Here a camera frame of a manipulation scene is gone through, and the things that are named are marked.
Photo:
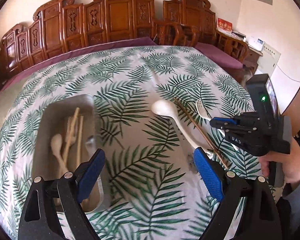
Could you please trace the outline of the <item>person's right hand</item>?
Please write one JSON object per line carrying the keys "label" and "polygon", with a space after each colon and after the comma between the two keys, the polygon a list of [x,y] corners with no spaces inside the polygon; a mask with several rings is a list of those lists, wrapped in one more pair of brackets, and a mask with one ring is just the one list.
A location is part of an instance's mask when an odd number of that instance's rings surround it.
{"label": "person's right hand", "polygon": [[270,151],[266,155],[258,158],[261,164],[261,171],[269,178],[270,162],[282,164],[285,181],[290,184],[300,183],[300,147],[296,140],[292,138],[290,144],[290,154]]}

